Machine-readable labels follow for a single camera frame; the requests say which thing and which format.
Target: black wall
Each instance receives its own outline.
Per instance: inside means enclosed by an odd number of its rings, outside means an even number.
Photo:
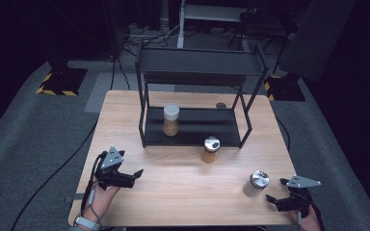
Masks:
[[[357,1],[320,83],[307,85],[370,197],[370,1]]]
[[[11,1],[0,1],[0,116],[27,76],[44,62],[32,31],[21,24]]]

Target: gray carpet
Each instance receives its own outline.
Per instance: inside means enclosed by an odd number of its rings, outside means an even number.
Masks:
[[[236,44],[227,47],[229,40],[230,33],[195,33],[185,38],[185,47],[235,49]],[[169,45],[173,44],[176,44],[175,38],[169,40]],[[275,58],[275,55],[267,56],[269,63]],[[133,57],[122,52],[121,64],[128,74],[131,89],[135,90]],[[98,118],[104,93],[111,86],[112,63],[73,61],[69,66],[88,70],[79,96],[35,94],[50,69],[44,64],[25,82],[0,120],[0,230],[11,228],[26,201],[77,150]],[[114,81],[113,88],[128,88],[118,69]],[[290,147],[295,169],[301,176],[323,183],[311,192],[322,211],[327,230],[370,230],[370,200],[311,93],[302,81],[300,86],[305,102],[272,102],[276,117],[286,128],[280,126],[280,132]],[[180,90],[173,86],[159,90],[172,89]],[[37,194],[15,230],[68,228],[68,199],[76,191],[90,141]],[[275,231],[296,229],[295,226],[268,227]]]

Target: shelf top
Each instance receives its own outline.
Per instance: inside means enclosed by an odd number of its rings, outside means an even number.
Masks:
[[[240,13],[246,12],[245,8],[229,8],[217,6],[203,6],[186,4],[184,9],[184,17],[200,20],[216,20],[216,21],[231,21],[240,22]]]
[[[143,47],[141,72],[261,75],[258,55],[252,52]]]

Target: glass jar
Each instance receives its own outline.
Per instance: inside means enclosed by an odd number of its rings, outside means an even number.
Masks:
[[[179,131],[179,107],[176,104],[167,104],[164,107],[163,132],[166,136],[173,137]]]
[[[211,164],[215,162],[217,157],[217,152],[221,146],[220,141],[215,137],[209,137],[205,140],[203,151],[200,156],[202,161],[206,164]]]

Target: jar lid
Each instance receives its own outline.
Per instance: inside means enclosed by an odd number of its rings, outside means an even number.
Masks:
[[[221,146],[221,142],[215,137],[208,137],[205,140],[205,148],[210,152],[218,151],[219,147]]]
[[[251,183],[259,189],[266,188],[266,186],[269,185],[269,182],[269,175],[264,171],[257,170],[251,175]]]
[[[164,118],[167,120],[176,120],[179,117],[179,107],[176,104],[167,104],[164,107]]]

